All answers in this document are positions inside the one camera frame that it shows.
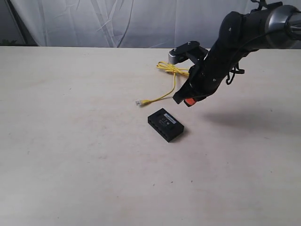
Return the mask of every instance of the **white tabletop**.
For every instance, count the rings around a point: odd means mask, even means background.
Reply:
[[[300,225],[301,51],[250,54],[191,108],[137,107],[172,87],[168,51],[0,48],[1,226]],[[162,107],[172,143],[147,123]]]

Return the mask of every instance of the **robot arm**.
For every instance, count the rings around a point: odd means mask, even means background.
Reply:
[[[229,13],[221,24],[218,40],[209,52],[196,41],[169,52],[172,64],[187,59],[195,64],[190,68],[187,81],[173,96],[178,104],[184,101],[187,106],[192,106],[204,100],[216,92],[226,76],[226,82],[230,84],[229,73],[244,73],[238,63],[249,53],[267,48],[291,48],[301,40],[301,12],[296,7],[282,2],[251,1],[258,2],[259,7],[246,15]]]

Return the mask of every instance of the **white backdrop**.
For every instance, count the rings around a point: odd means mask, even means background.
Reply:
[[[11,0],[41,46],[173,48],[198,40],[209,48],[230,11],[250,0]],[[300,0],[284,0],[301,9]]]

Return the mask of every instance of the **label on device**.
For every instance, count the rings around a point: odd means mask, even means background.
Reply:
[[[168,120],[170,120],[173,124],[176,124],[177,122],[169,115],[169,114],[164,114],[164,116],[168,119]]]

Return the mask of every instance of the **wire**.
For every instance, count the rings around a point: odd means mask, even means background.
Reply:
[[[157,68],[161,69],[161,70],[165,70],[166,73],[172,73],[173,74],[173,76],[174,76],[174,86],[173,86],[172,90],[169,91],[168,93],[164,94],[163,96],[158,97],[158,98],[153,99],[153,100],[138,100],[138,101],[136,101],[136,105],[143,106],[143,105],[148,105],[150,103],[162,100],[163,98],[167,97],[169,94],[171,94],[174,91],[175,86],[176,86],[176,76],[177,76],[177,74],[182,75],[185,78],[188,78],[188,76],[189,76],[187,68],[178,68],[178,67],[176,67],[172,64],[166,63],[164,61],[160,61],[157,64]]]

